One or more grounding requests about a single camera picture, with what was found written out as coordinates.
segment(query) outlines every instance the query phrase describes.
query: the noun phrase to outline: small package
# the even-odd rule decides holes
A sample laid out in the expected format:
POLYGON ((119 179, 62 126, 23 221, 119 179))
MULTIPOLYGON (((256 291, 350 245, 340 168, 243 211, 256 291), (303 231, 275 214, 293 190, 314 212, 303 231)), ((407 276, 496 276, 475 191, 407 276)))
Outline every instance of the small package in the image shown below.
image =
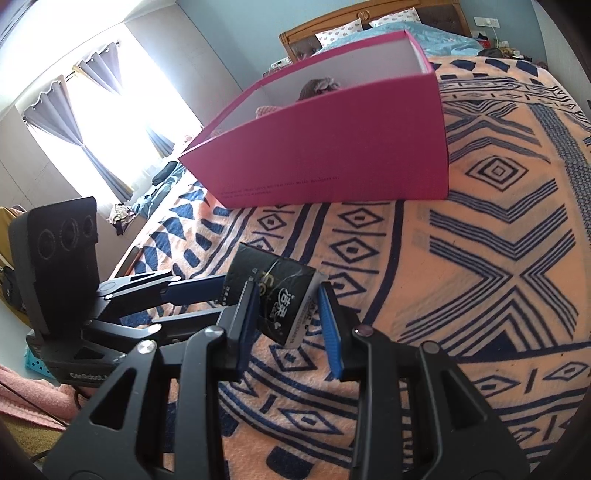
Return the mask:
POLYGON ((261 292, 258 329, 286 348, 300 346, 316 309, 316 291, 326 277, 295 260, 240 244, 220 303, 237 304, 248 280, 258 283, 261 292))

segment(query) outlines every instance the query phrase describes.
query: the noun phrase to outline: patterned blanket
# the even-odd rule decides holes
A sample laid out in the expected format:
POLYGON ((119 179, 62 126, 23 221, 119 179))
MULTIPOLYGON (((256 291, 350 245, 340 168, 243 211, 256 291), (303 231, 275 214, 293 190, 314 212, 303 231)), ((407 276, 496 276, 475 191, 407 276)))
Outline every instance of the patterned blanket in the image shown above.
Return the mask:
MULTIPOLYGON (((447 201, 227 210, 196 181, 159 212, 135 272, 220 274, 238 242, 310 264, 364 323, 399 342, 439 342, 534 467, 591 376, 591 124, 527 62, 432 62, 447 201)), ((125 323, 187 310, 163 306, 125 323)), ((297 350, 260 337, 242 380, 219 386, 229 477, 347 478, 356 395, 356 384, 333 379, 317 320, 297 350)))

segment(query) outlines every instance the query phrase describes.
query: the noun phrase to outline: pillow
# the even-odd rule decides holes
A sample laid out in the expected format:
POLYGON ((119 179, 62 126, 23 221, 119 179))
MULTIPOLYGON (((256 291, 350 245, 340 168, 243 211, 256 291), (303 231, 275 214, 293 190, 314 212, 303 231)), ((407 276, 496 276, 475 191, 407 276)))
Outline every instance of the pillow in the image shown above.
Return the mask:
POLYGON ((389 14, 385 17, 378 18, 372 22, 369 22, 369 25, 372 27, 379 27, 380 25, 384 25, 386 23, 392 22, 421 22, 421 19, 418 17, 417 10, 413 8, 409 8, 403 12, 398 12, 397 14, 389 14))
POLYGON ((348 37, 349 35, 363 31, 363 25, 358 18, 354 22, 346 24, 344 27, 335 28, 334 30, 327 30, 326 32, 317 33, 316 38, 320 41, 322 48, 327 47, 338 38, 348 37))

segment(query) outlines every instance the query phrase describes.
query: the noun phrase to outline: wooden headboard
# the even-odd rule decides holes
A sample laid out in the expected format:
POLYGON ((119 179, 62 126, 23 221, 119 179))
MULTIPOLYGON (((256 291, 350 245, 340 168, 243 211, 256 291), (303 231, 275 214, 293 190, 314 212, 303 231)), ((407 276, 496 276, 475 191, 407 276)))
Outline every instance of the wooden headboard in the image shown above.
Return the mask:
POLYGON ((460 6, 460 0, 370 0, 341 8, 310 20, 299 27, 279 35, 279 39, 292 62, 297 62, 321 49, 317 33, 342 27, 356 19, 363 26, 384 15, 416 8, 421 22, 450 33, 470 37, 470 28, 460 6))

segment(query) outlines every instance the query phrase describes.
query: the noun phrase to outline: blue gripper pad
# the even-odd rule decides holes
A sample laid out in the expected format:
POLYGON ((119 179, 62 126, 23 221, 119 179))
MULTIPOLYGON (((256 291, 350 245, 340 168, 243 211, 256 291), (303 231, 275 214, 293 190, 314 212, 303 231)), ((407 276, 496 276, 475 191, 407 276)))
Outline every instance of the blue gripper pad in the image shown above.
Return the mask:
POLYGON ((238 341, 238 371, 244 372, 248 367, 248 362, 251 358, 252 346, 258 338, 258 330, 256 324, 258 323, 259 312, 261 308, 261 297, 259 296, 258 285, 252 291, 251 297, 248 301, 248 308, 244 318, 244 325, 240 332, 240 340, 238 341))
POLYGON ((318 289, 318 313, 320 315, 324 347, 326 348, 326 355, 329 359, 330 371, 332 371, 335 378, 340 380, 343 375, 342 344, 335 316, 330 307, 329 296, 324 285, 320 285, 318 289))

